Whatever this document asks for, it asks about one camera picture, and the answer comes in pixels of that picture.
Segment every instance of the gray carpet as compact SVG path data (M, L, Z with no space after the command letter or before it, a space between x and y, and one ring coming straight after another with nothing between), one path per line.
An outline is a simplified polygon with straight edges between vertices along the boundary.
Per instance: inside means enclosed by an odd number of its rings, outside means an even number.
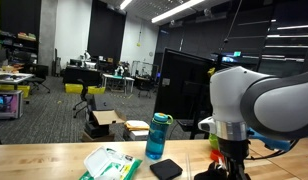
M85 113L81 112L73 118L73 105L80 101L79 94L67 94L64 90L62 78L48 77L44 83L51 88L48 94L43 87L34 91L30 96L30 103L24 104L24 114L16 120L0 120L0 134L3 144L32 144L32 143L74 143L81 142L85 123ZM134 89L130 98L122 98L122 93L106 91L111 97L115 109L124 113L128 120L143 120L150 123L155 94L152 98L137 97L138 90ZM113 124L111 131L115 133L115 141L122 138L123 124ZM170 139L189 139L189 133L174 122L168 131Z

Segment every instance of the blue water bottle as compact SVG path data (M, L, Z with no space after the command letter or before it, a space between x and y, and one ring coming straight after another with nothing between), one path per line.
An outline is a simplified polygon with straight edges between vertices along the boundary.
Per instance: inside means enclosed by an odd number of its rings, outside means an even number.
M165 145L168 126L173 118L163 113L155 113L152 119L146 144L146 156L151 159L161 158Z

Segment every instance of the ceiling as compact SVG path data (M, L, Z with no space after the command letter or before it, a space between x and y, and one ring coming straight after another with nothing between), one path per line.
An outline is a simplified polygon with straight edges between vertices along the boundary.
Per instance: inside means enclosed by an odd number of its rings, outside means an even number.
M114 7L119 7L123 0L100 0ZM189 0L133 0L126 8L127 13L132 13L140 18L143 18L151 22L152 18L167 12L182 3L188 2ZM205 0L192 8L186 9L179 12L169 18L163 19L156 25L163 25L171 22L172 20L178 20L183 17L189 16L196 13L197 11L203 11L204 9L210 9L211 7L227 2L229 0Z

